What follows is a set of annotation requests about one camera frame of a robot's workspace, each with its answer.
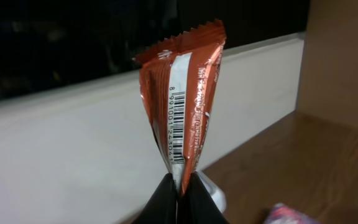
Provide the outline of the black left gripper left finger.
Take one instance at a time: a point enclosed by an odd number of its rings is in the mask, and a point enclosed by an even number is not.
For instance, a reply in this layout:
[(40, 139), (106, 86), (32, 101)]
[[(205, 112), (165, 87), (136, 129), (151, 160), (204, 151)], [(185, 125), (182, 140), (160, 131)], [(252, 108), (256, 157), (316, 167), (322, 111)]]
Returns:
[(167, 173), (132, 224), (176, 224), (177, 190)]

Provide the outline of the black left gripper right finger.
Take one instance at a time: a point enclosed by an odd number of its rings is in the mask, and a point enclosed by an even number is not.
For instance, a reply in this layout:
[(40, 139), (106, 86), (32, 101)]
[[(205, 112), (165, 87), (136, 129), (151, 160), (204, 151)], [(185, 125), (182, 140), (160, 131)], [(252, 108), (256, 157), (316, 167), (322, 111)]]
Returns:
[(179, 201), (178, 224), (228, 224), (219, 211), (202, 181), (194, 172), (190, 176), (189, 186)]

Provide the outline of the purple red tissue pack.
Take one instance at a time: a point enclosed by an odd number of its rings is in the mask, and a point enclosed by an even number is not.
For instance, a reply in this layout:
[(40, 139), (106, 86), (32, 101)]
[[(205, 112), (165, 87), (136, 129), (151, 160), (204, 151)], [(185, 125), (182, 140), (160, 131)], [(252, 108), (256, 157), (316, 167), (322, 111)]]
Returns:
[(277, 203), (271, 209), (264, 224), (319, 224), (319, 222), (283, 203)]

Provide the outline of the brown snack bar wrapper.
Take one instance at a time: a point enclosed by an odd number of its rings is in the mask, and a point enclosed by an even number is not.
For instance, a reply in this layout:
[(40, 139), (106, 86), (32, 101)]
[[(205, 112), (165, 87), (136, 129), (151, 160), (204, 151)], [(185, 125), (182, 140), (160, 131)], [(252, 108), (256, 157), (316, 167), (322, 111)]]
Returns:
[(155, 141), (180, 195), (203, 150), (225, 42), (223, 22), (216, 19), (134, 58), (142, 66), (140, 95)]

